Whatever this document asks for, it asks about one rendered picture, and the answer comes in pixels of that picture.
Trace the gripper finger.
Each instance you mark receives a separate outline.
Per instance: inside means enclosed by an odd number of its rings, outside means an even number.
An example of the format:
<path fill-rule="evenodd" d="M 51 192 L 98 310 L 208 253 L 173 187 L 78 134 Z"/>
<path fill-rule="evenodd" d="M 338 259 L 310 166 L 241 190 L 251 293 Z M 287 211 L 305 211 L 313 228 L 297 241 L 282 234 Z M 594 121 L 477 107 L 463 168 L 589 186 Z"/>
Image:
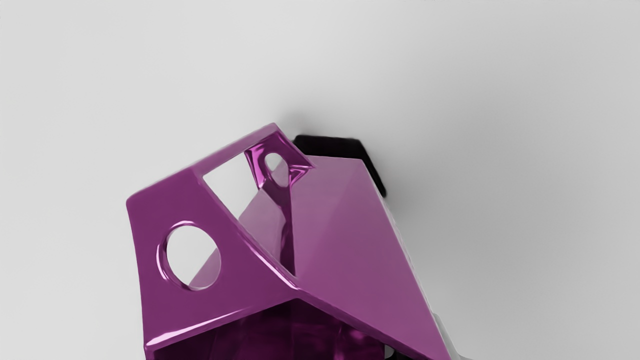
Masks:
<path fill-rule="evenodd" d="M 451 339 L 444 322 L 441 320 L 441 317 L 437 313 L 433 313 L 435 324 L 438 327 L 439 334 L 442 337 L 442 340 L 446 346 L 446 350 L 448 351 L 448 355 L 450 356 L 450 360 L 471 360 L 471 358 L 462 356 L 456 349 L 453 340 Z"/>

